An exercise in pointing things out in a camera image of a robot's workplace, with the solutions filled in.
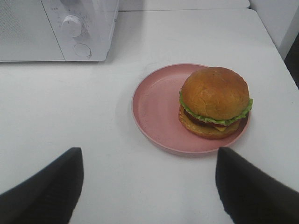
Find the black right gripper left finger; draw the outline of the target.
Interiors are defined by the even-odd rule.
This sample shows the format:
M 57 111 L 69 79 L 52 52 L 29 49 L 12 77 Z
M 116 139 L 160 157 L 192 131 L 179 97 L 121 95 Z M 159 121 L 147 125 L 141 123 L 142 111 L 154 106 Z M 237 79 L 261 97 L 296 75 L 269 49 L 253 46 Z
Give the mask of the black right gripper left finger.
M 67 224 L 84 180 L 82 150 L 73 147 L 0 195 L 2 224 Z

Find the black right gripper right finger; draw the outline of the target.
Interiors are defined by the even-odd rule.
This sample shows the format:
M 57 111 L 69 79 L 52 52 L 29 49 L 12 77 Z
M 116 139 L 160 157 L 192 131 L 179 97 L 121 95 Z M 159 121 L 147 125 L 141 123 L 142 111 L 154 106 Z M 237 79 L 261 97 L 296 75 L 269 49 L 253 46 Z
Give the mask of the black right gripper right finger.
M 299 222 L 299 193 L 228 147 L 218 150 L 215 182 L 224 210 L 235 224 Z

